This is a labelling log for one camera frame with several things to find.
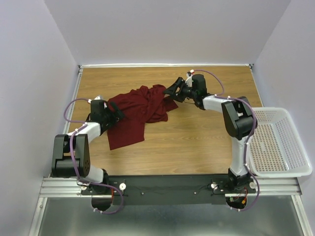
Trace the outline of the dark red t shirt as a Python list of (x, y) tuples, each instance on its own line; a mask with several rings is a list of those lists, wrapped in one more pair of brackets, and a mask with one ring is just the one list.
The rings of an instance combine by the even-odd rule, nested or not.
[(166, 87), (153, 85), (141, 86), (125, 94), (109, 99), (124, 114), (124, 118), (107, 131), (110, 150), (122, 148), (145, 140), (145, 124), (168, 121), (168, 112), (178, 108), (173, 99), (163, 93)]

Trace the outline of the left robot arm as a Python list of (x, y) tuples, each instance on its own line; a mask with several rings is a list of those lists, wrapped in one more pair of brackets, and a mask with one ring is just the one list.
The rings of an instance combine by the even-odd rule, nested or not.
[(80, 186), (91, 188), (98, 194), (108, 190), (111, 193), (122, 191), (109, 182), (106, 170), (91, 164), (89, 144), (105, 131), (113, 128), (125, 115), (115, 102), (107, 102), (101, 97), (84, 99), (91, 111), (81, 126), (67, 134), (54, 138), (51, 174), (53, 177), (74, 178)]

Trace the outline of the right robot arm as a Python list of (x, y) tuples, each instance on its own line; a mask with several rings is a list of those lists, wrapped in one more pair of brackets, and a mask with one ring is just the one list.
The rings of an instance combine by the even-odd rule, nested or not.
[(222, 113), (225, 129), (232, 140), (232, 162), (225, 181), (227, 189), (239, 192), (251, 181), (247, 163), (249, 140), (257, 128), (257, 120), (246, 97), (222, 97), (207, 91), (204, 75), (188, 72), (187, 79), (179, 77), (175, 83), (164, 90), (170, 99), (184, 102), (192, 99), (201, 110)]

